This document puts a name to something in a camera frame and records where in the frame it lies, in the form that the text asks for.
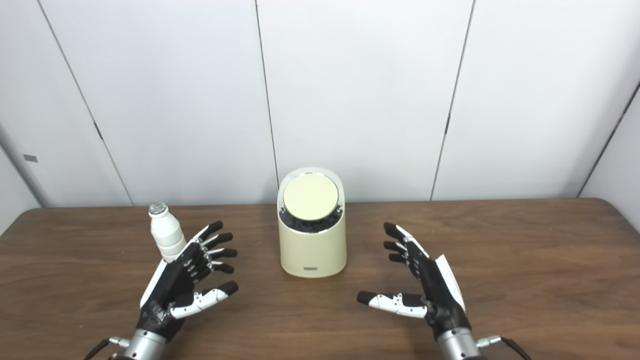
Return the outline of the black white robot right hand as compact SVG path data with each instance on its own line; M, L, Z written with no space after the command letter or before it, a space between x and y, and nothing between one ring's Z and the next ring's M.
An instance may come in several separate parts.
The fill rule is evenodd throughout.
M470 319L461 292L446 257L432 258L416 238L391 222L383 224L387 236L384 248L391 251L391 262L406 265L418 280L423 294L360 291L356 300L362 305L396 315L424 319L434 339L455 329L471 330Z

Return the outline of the black white robot left hand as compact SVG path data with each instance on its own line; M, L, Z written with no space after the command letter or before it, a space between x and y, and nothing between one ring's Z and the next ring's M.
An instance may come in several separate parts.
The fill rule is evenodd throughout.
M162 337L169 343L181 330L187 317L217 305L238 291L239 285L233 280L201 292L195 290L197 283L214 272L234 272L234 267L221 259L234 258L238 251L217 248L233 239L232 233L219 232L223 227L222 221L208 224L186 243L175 260L160 265L142 295L140 315L135 326L137 330Z

